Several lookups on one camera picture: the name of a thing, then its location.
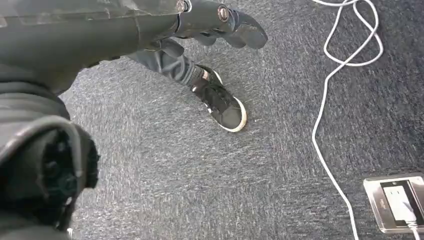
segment white cable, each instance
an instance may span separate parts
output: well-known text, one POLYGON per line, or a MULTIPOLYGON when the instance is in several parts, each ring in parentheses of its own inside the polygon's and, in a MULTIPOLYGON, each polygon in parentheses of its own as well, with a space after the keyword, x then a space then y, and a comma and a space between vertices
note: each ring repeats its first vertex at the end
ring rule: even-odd
POLYGON ((415 238, 415 240, 421 240, 420 235, 418 234, 418 231, 416 228, 411 228, 412 233, 413 233, 413 237, 415 238))
POLYGON ((322 4, 322 5, 326 5, 326 6, 331 6, 331 7, 339 7, 338 12, 337 12, 337 16, 335 18, 334 21, 334 25, 331 29, 330 34, 328 35, 327 40, 325 41, 324 44, 324 52, 327 55, 327 57, 329 57, 330 59, 332 59, 333 61, 339 63, 340 65, 334 69, 325 79, 324 82, 324 91, 323 91, 323 95, 322 95, 322 102, 321 102, 321 107, 319 108, 319 114, 318 117, 316 119, 315 125, 313 127, 312 130, 312 142, 313 142, 313 146, 315 147, 316 153, 318 154, 319 160, 322 164, 322 166, 324 167, 328 177, 330 178, 331 182, 333 183, 333 185, 335 186, 335 188, 337 189, 338 193, 340 194, 340 196, 343 198, 344 202, 346 203, 347 209, 349 211, 349 217, 350 217, 350 223, 352 226, 352 231, 353 231, 353 237, 355 240, 359 240, 358 237, 358 231, 357 231, 357 227, 355 224, 355 216, 354 216, 354 211, 352 210, 352 205, 349 202, 348 198, 346 197, 345 193, 343 193, 342 189, 340 188, 339 184, 337 183, 336 179, 334 178, 333 174, 331 173, 329 167, 327 166, 326 161, 323 158, 323 155, 321 154, 320 148, 318 147, 317 144, 317 140, 316 140, 316 135, 317 135, 317 129, 318 126, 320 125, 320 121, 321 118, 323 116, 323 112, 324 112, 324 107, 326 105, 326 99, 327 99, 327 91, 328 91, 328 85, 329 85, 329 80, 332 76, 334 76, 340 69, 342 69, 344 66, 351 66, 351 67, 360 67, 360 66, 365 66, 368 64, 371 64, 375 61, 378 60, 378 58, 381 57, 381 55, 383 54, 383 43, 380 40, 379 36, 376 34, 377 32, 377 28, 379 27, 379 15, 377 13, 376 7, 374 6, 374 4, 370 1, 370 0, 363 0, 365 2, 367 2, 369 4, 369 6, 371 7, 373 13, 374 13, 374 18, 375 18, 375 26, 371 27, 371 25, 362 17, 362 15, 358 12, 357 9, 357 2, 359 0, 344 0, 342 3, 329 3, 329 2, 324 2, 321 0, 312 0, 318 4, 322 4), (327 46, 328 43, 330 42, 330 39, 332 38, 334 31, 337 28, 337 25, 339 24, 339 20, 340 20, 340 15, 342 13, 343 7, 348 6, 348 5, 353 5, 353 10, 356 14, 356 16, 359 18, 359 20, 364 23, 364 25, 371 31, 371 33, 369 34, 368 38, 363 42, 363 44, 352 54, 350 55, 350 57, 348 57, 345 61, 341 61, 335 57, 333 57, 331 54, 329 54, 329 52, 327 51, 327 46), (379 54, 372 60, 369 60, 367 62, 363 62, 363 63, 350 63, 350 61, 360 52, 362 51, 362 49, 371 41, 371 39, 375 37, 375 39, 378 42, 378 46, 379 46, 379 54))

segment screw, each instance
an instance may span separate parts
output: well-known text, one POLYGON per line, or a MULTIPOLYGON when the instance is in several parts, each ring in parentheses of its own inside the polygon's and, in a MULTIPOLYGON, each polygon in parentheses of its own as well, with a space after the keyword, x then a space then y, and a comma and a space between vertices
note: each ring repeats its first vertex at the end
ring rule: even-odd
POLYGON ((223 23, 225 23, 226 21, 228 21, 228 9, 225 6, 220 6, 218 8, 218 17, 219 20, 221 20, 223 23))

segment power socket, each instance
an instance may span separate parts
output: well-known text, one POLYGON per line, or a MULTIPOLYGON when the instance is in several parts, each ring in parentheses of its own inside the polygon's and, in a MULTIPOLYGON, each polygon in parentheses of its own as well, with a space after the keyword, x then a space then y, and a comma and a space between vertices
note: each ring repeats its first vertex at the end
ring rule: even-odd
POLYGON ((424 174, 409 173, 363 181, 378 227, 384 233, 410 233, 416 222, 424 233, 424 174))

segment metal joint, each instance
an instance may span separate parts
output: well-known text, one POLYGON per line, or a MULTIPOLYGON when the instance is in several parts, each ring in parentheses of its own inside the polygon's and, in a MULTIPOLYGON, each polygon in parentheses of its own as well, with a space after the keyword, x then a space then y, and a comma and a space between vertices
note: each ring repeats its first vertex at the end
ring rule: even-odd
POLYGON ((228 11, 228 8, 225 5, 221 5, 221 6, 218 7, 218 18, 223 23, 228 22, 229 15, 230 15, 230 13, 228 11))

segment black sneaker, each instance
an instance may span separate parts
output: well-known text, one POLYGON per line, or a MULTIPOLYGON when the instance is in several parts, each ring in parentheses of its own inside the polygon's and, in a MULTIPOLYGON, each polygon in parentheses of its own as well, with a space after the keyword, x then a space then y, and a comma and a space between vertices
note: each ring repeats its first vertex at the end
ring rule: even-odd
POLYGON ((223 86, 220 75, 208 67, 199 65, 209 74, 193 83, 191 91, 206 105, 213 119, 225 130, 236 133, 243 129, 248 120, 243 103, 223 86))

